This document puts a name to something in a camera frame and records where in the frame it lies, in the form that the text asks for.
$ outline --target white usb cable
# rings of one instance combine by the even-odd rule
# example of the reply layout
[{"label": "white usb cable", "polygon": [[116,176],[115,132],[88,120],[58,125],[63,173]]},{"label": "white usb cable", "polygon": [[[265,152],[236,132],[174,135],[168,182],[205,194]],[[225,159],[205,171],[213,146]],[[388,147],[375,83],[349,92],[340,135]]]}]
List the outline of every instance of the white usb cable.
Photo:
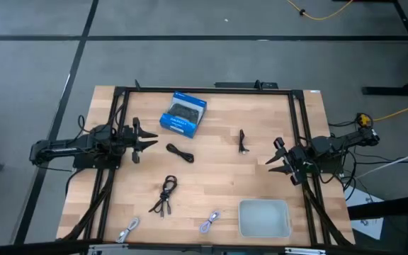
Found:
[{"label": "white usb cable", "polygon": [[220,217],[220,212],[215,211],[212,212],[212,214],[210,215],[209,219],[204,222],[203,224],[201,224],[201,226],[199,227],[199,232],[201,233],[207,233],[210,229],[210,226],[212,224],[212,222],[216,221],[216,219],[218,219]]},{"label": "white usb cable", "polygon": [[130,222],[128,227],[119,234],[119,237],[116,240],[116,242],[119,244],[122,244],[123,242],[125,242],[125,239],[127,238],[128,233],[134,230],[136,226],[138,226],[139,223],[140,223],[140,219],[138,219],[137,217],[133,218],[133,220]]}]

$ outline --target yellow cable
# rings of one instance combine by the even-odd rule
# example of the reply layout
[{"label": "yellow cable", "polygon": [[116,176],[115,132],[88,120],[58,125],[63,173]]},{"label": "yellow cable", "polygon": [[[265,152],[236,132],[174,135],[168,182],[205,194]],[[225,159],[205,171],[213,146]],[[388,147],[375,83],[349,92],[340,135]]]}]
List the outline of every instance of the yellow cable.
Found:
[{"label": "yellow cable", "polygon": [[[301,10],[302,10],[302,9],[298,8],[298,6],[296,6],[291,0],[287,0],[287,1],[289,2],[289,4],[291,4],[292,6],[294,6],[294,8],[296,8],[297,11],[301,11]],[[315,21],[323,21],[323,20],[326,20],[326,19],[328,19],[328,18],[331,18],[331,17],[335,16],[336,14],[340,13],[340,12],[341,12],[342,10],[344,10],[349,4],[352,4],[352,2],[353,2],[353,0],[348,1],[347,4],[344,4],[344,6],[342,6],[338,11],[336,11],[336,12],[334,12],[334,13],[328,15],[327,17],[315,18],[315,17],[309,16],[306,12],[304,12],[303,15],[305,15],[305,16],[307,16],[308,18],[311,18],[312,20],[315,20]]]},{"label": "yellow cable", "polygon": [[390,115],[386,115],[385,117],[376,118],[376,119],[374,119],[374,121],[386,120],[386,119],[388,119],[388,118],[391,118],[391,117],[393,117],[393,116],[396,116],[396,115],[398,115],[398,114],[400,114],[400,113],[403,113],[403,112],[406,112],[406,111],[408,111],[408,108],[405,108],[405,109],[403,109],[403,110],[400,110],[400,111],[398,111],[398,112],[396,112],[396,113],[392,113],[392,114],[390,114]]}]

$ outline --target black cable bundle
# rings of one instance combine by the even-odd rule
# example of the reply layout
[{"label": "black cable bundle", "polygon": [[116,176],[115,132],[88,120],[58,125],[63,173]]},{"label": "black cable bundle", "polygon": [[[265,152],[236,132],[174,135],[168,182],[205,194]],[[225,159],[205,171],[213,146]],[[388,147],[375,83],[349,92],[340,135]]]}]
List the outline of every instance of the black cable bundle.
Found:
[{"label": "black cable bundle", "polygon": [[176,148],[176,146],[172,144],[168,144],[166,146],[166,149],[168,150],[168,152],[181,156],[182,159],[185,159],[188,163],[193,163],[195,161],[195,157],[191,153],[181,152],[179,149]]},{"label": "black cable bundle", "polygon": [[168,214],[171,214],[171,207],[169,206],[169,196],[173,192],[173,190],[177,187],[177,178],[175,176],[167,176],[164,179],[163,183],[163,191],[160,193],[160,200],[155,203],[154,207],[149,210],[154,211],[156,213],[160,213],[160,217],[164,217],[163,212],[163,203],[166,202],[166,209],[168,210]]}]

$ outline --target game controller box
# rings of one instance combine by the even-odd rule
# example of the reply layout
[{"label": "game controller box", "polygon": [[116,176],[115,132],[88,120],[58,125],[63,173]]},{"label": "game controller box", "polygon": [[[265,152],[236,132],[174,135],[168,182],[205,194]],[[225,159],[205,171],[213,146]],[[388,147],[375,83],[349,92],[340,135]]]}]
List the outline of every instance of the game controller box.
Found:
[{"label": "game controller box", "polygon": [[207,102],[199,98],[174,92],[168,110],[161,115],[163,128],[193,138],[207,109]]}]

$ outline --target plastic tray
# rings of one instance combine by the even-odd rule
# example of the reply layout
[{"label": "plastic tray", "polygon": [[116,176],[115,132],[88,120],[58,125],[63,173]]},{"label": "plastic tray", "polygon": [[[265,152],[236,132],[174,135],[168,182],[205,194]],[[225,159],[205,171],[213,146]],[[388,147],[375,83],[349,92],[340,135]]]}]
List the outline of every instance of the plastic tray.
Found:
[{"label": "plastic tray", "polygon": [[292,229],[288,204],[284,200],[240,201],[239,231],[243,237],[289,237]]}]

